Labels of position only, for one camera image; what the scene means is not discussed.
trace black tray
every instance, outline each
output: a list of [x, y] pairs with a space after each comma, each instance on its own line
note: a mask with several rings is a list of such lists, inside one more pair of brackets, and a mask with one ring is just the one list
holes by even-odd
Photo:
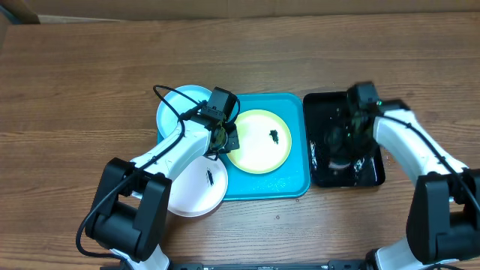
[[347, 109], [346, 92], [307, 94], [303, 99], [305, 126], [307, 128], [308, 157], [312, 181], [323, 188], [372, 187], [385, 181], [382, 154], [378, 148], [372, 156], [354, 160], [343, 169], [329, 167], [329, 149], [325, 132], [338, 122]]

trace dark object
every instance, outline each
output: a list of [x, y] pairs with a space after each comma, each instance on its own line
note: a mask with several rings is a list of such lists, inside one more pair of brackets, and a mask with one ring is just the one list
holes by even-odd
[[121, 261], [119, 266], [102, 266], [100, 270], [133, 270], [130, 263]]
[[[335, 152], [332, 154], [326, 137], [347, 121], [344, 115], [350, 110], [346, 92], [307, 94], [303, 106], [313, 182], [320, 187], [330, 188], [377, 186], [385, 181], [382, 155], [378, 147], [356, 159], [342, 160], [337, 158]], [[344, 137], [343, 131], [337, 132], [338, 140]]]
[[[460, 178], [480, 202], [480, 169], [465, 169]], [[418, 261], [480, 256], [480, 215], [464, 194], [452, 175], [432, 172], [418, 178], [406, 223], [406, 239]], [[450, 196], [465, 205], [462, 212], [450, 213]]]
[[[91, 208], [135, 170], [133, 163], [113, 158], [103, 170]], [[125, 252], [134, 261], [147, 260], [164, 232], [171, 185], [161, 173], [142, 171], [119, 193], [125, 197], [132, 191], [143, 194], [139, 208], [119, 202], [119, 195], [111, 196], [87, 222], [86, 235], [104, 248]]]
[[198, 112], [198, 110], [202, 109], [205, 105], [207, 104], [207, 100], [201, 101], [200, 103], [197, 103], [193, 108], [187, 110], [186, 112], [182, 113], [178, 120], [186, 121], [190, 120], [192, 116], [195, 116]]
[[221, 154], [226, 154], [240, 148], [237, 126], [235, 124], [229, 124], [225, 127], [225, 131], [228, 134], [228, 143], [223, 147], [223, 151], [220, 150]]
[[363, 259], [332, 259], [328, 262], [328, 269], [331, 270], [358, 270], [362, 266]]
[[372, 82], [360, 82], [346, 91], [347, 109], [338, 123], [325, 135], [331, 162], [347, 164], [365, 155], [374, 155], [374, 122], [387, 110], [407, 109], [401, 100], [381, 101]]
[[169, 270], [325, 270], [326, 266], [328, 266], [327, 263], [259, 263], [238, 265], [202, 265], [200, 263], [175, 263], [170, 265]]
[[444, 265], [444, 264], [434, 264], [430, 265], [427, 268], [424, 268], [423, 270], [442, 270], [442, 269], [448, 269], [448, 270], [463, 270], [462, 268], [458, 268], [456, 266], [451, 266], [451, 265]]
[[278, 131], [270, 130], [270, 136], [274, 143], [278, 144]]
[[235, 102], [236, 96], [234, 94], [220, 87], [215, 87], [208, 103], [200, 110], [200, 113], [209, 118], [226, 122], [232, 114]]
[[213, 186], [214, 182], [213, 182], [213, 175], [212, 175], [212, 171], [207, 168], [207, 180], [208, 180], [208, 183], [210, 184], [210, 186]]
[[378, 248], [368, 251], [367, 255], [365, 255], [365, 260], [361, 265], [361, 269], [363, 270], [377, 270], [377, 260], [375, 259], [375, 253], [378, 251]]

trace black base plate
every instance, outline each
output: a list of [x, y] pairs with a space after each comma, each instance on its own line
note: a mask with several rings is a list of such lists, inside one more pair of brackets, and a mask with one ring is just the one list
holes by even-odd
[[343, 121], [339, 116], [347, 110], [346, 92], [307, 94], [303, 99], [303, 107], [313, 182], [322, 188], [332, 188], [371, 187], [385, 181], [380, 148], [374, 156], [366, 155], [359, 160], [351, 160], [345, 168], [332, 169], [329, 166], [329, 148], [325, 143], [325, 135], [339, 121]]
[[199, 263], [173, 264], [169, 270], [359, 270], [362, 259], [333, 259], [328, 263], [278, 263], [278, 264], [238, 264], [202, 265]]

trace plate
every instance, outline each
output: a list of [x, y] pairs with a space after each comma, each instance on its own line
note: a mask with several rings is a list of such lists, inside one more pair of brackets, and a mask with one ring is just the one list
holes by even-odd
[[172, 183], [168, 210], [188, 218], [204, 215], [224, 199], [227, 186], [227, 169], [221, 160], [198, 157]]
[[247, 173], [270, 173], [288, 158], [292, 135], [287, 124], [273, 112], [252, 109], [238, 115], [235, 124], [240, 148], [226, 156]]
[[[198, 85], [183, 85], [176, 90], [186, 94], [194, 101], [208, 101], [212, 92], [205, 87]], [[189, 109], [195, 107], [195, 103], [191, 102], [174, 91], [165, 95], [165, 100], [178, 112], [185, 113]], [[163, 102], [160, 102], [157, 109], [157, 128], [163, 138], [167, 138], [177, 126], [178, 119], [172, 110]]]

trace wooden table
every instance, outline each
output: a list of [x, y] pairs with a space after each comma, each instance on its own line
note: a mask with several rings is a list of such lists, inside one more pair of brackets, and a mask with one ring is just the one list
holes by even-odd
[[[456, 158], [480, 167], [480, 13], [20, 25], [0, 56], [0, 267], [98, 269], [74, 235], [102, 169], [156, 140], [154, 84], [236, 94], [344, 91], [373, 80]], [[169, 216], [176, 262], [362, 258], [404, 235], [413, 186], [384, 153], [380, 188], [225, 202]], [[90, 251], [104, 251], [84, 237]], [[480, 269], [480, 260], [459, 264]]]

